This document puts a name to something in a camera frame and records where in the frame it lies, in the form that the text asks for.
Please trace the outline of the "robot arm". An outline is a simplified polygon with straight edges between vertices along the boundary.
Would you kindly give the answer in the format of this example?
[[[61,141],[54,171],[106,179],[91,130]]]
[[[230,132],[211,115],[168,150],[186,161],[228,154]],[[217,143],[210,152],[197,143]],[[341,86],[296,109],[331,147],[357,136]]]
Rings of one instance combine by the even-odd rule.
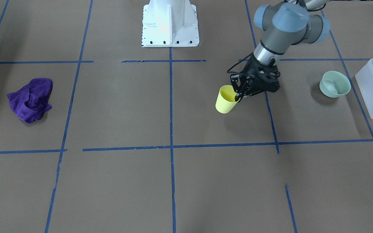
[[[255,50],[246,56],[240,72],[229,68],[234,100],[280,88],[281,73],[277,64],[292,45],[314,44],[330,33],[330,22],[312,12],[322,10],[326,0],[285,0],[276,5],[263,5],[254,15],[254,24],[264,31]]]

